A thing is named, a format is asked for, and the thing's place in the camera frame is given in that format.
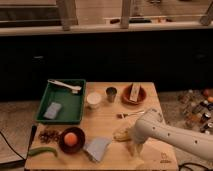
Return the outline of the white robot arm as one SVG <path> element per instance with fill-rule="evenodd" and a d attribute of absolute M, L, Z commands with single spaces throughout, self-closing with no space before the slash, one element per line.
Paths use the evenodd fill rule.
<path fill-rule="evenodd" d="M 136 144 L 154 138 L 213 162 L 213 135 L 169 126 L 164 123 L 163 115 L 153 108 L 135 121 L 130 136 Z"/>

